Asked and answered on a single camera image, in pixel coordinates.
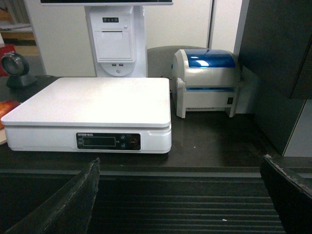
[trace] label printer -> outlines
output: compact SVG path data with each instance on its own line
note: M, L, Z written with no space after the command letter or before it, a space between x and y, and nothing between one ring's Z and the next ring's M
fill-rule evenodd
M170 88L176 115L186 111L225 111L235 115L241 69L231 52L178 50L173 58Z

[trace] white scale platform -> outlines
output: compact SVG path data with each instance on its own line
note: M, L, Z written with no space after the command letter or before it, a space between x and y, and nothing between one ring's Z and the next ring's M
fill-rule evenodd
M5 115L17 151L162 154L171 149L166 78L60 78Z

